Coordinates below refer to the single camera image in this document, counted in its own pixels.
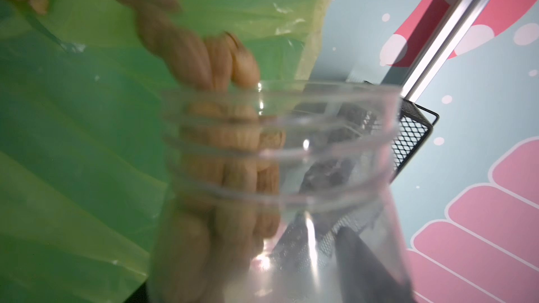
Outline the peanut jar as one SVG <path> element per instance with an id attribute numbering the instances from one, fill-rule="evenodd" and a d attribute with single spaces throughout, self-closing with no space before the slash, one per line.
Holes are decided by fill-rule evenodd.
<path id="1" fill-rule="evenodd" d="M 142 45 L 179 83 L 162 95 L 170 183 L 148 277 L 131 302 L 344 302 L 335 241 L 319 263 L 313 216 L 377 202 L 386 206 L 385 233 L 360 239 L 414 295 L 390 193 L 397 87 L 264 81 L 233 33 L 203 38 L 175 26 L 179 0 L 115 1 L 133 11 Z M 328 143 L 331 130 L 352 127 L 337 116 L 346 102 L 380 117 L 381 132 Z M 300 192 L 313 164 L 361 154 L 373 163 L 363 180 Z M 307 227 L 306 262 L 280 241 L 296 217 Z"/>

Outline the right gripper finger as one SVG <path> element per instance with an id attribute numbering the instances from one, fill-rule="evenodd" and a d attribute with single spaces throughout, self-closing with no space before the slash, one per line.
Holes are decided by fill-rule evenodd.
<path id="1" fill-rule="evenodd" d="M 335 235 L 335 258 L 344 302 L 414 302 L 410 282 L 399 283 L 349 227 Z"/>

